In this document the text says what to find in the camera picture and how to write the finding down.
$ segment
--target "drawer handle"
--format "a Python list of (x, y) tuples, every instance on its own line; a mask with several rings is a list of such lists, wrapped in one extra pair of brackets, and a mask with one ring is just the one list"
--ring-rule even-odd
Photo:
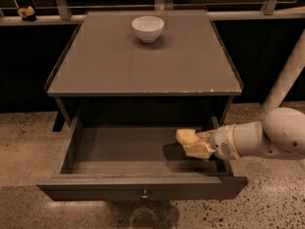
[(141, 196), (141, 199), (145, 201), (150, 200), (150, 197), (147, 195), (146, 189), (143, 190), (143, 195)]

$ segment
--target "drawer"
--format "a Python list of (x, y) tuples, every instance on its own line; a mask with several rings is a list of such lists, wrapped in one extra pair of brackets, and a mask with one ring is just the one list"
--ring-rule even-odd
[(53, 200), (235, 198), (247, 184), (223, 160), (187, 157), (174, 126), (84, 126), (75, 117), (52, 178), (38, 187)]

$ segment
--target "bowl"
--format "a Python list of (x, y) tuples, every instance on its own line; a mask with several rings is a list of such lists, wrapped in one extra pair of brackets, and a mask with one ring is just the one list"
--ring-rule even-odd
[(145, 43), (154, 42), (162, 33), (164, 21), (155, 16), (142, 16), (132, 21), (136, 36)]

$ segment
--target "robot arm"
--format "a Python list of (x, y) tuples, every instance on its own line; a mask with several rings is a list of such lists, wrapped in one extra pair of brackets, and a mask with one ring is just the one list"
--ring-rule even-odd
[(269, 112), (263, 121), (222, 126), (199, 134), (178, 130), (176, 139), (187, 156), (209, 158), (214, 154), (221, 159), (243, 156), (301, 159), (305, 156), (305, 114), (278, 108)]

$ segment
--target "terrazzo floor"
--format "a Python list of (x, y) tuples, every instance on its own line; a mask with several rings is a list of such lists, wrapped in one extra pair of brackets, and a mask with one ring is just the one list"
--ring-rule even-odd
[[(304, 102), (283, 106), (305, 114)], [(68, 136), (51, 131), (55, 117), (0, 114), (0, 228), (305, 228), (303, 161), (232, 161), (249, 180), (232, 200), (54, 202), (35, 183), (51, 177)], [(262, 117), (258, 103), (233, 104), (225, 124)]]

